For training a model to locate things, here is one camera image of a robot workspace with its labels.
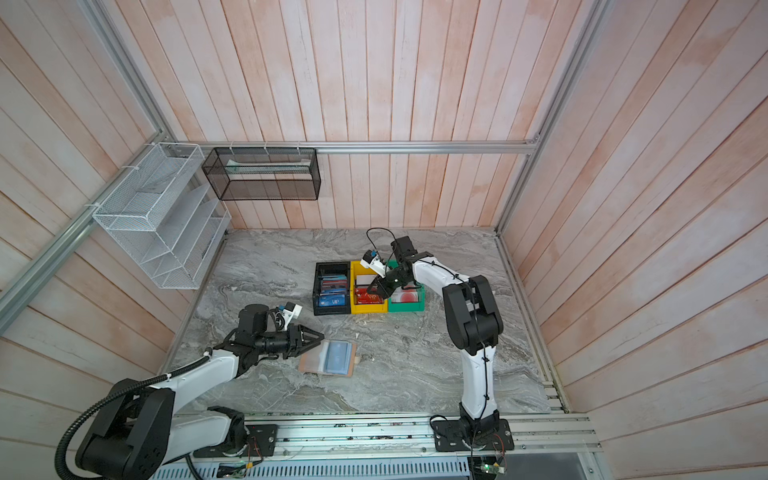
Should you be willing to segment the red VIP card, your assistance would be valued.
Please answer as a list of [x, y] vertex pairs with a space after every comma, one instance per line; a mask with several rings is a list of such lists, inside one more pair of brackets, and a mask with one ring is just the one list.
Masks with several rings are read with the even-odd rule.
[[360, 287], [355, 289], [355, 302], [358, 305], [373, 305], [383, 304], [384, 300], [375, 293], [370, 293], [366, 288]]

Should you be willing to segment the tan leather card holder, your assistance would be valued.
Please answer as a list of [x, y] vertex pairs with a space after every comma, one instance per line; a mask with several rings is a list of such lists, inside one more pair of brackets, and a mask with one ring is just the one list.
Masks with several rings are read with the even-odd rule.
[[298, 370], [317, 375], [351, 377], [357, 363], [355, 343], [323, 340], [318, 347], [300, 356]]

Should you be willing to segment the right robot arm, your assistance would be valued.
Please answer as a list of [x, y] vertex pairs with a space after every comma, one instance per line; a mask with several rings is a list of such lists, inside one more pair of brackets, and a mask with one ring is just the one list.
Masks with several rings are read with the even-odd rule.
[[440, 451], [476, 450], [476, 442], [492, 438], [502, 426], [495, 400], [494, 359], [504, 325], [493, 290], [482, 275], [467, 276], [419, 252], [408, 236], [391, 243], [397, 265], [389, 267], [378, 250], [366, 251], [361, 264], [373, 270], [367, 291], [384, 299], [408, 284], [425, 286], [443, 301], [446, 329], [461, 352], [463, 391], [459, 418], [434, 417], [430, 423]]

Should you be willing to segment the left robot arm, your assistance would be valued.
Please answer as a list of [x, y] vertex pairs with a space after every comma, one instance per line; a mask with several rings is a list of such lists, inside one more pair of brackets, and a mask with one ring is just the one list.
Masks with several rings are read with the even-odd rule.
[[266, 360], [299, 357], [321, 345], [322, 333], [297, 322], [300, 306], [250, 304], [238, 325], [200, 358], [145, 380], [124, 379], [66, 429], [54, 455], [62, 479], [149, 479], [164, 464], [212, 449], [226, 457], [263, 456], [243, 413], [211, 407], [180, 410]]

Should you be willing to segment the clear cards with red circles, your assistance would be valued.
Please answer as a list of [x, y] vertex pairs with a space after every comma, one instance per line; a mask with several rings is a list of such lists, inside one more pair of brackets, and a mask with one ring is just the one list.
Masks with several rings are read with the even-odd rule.
[[392, 296], [390, 297], [390, 301], [393, 304], [419, 303], [420, 288], [414, 287], [414, 286], [409, 286], [406, 288], [398, 288], [393, 292]]

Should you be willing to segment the green plastic bin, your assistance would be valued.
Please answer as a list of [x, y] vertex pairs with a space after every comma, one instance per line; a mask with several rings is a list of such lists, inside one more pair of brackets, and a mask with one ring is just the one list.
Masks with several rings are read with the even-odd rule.
[[390, 313], [423, 312], [426, 304], [425, 287], [411, 282], [397, 288], [387, 299]]

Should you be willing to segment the yellow plastic bin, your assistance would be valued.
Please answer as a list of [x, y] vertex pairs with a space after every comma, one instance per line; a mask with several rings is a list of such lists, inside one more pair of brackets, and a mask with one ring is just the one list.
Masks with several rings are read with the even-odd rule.
[[360, 261], [352, 261], [350, 275], [351, 313], [387, 313], [387, 301], [367, 292], [370, 284], [378, 277], [375, 271], [364, 267]]

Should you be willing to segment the black plastic bin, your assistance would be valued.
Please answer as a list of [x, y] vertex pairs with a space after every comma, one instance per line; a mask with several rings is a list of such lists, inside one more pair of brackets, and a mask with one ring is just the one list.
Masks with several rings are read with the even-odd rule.
[[349, 262], [318, 262], [312, 292], [314, 315], [350, 314], [350, 280]]

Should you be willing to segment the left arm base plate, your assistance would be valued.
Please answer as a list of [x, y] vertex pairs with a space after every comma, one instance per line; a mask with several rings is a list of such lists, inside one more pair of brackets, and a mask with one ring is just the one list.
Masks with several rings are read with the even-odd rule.
[[277, 440], [277, 424], [231, 425], [222, 443], [195, 450], [195, 458], [246, 458], [262, 459], [274, 455]]

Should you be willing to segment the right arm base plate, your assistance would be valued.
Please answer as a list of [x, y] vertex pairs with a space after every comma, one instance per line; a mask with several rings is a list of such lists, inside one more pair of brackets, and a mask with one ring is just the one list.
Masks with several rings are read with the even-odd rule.
[[463, 419], [435, 416], [429, 420], [438, 452], [488, 451], [506, 453], [515, 449], [510, 425], [505, 419], [489, 418], [490, 423], [475, 432]]

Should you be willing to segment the aluminium front rail frame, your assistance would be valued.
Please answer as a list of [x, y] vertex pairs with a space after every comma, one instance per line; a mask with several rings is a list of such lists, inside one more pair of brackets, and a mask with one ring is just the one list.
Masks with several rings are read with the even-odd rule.
[[609, 479], [602, 446], [584, 414], [517, 414], [508, 421], [515, 449], [438, 452], [427, 414], [248, 416], [277, 424], [274, 455], [195, 458], [206, 479], [521, 478], [532, 463], [575, 461], [578, 476]]

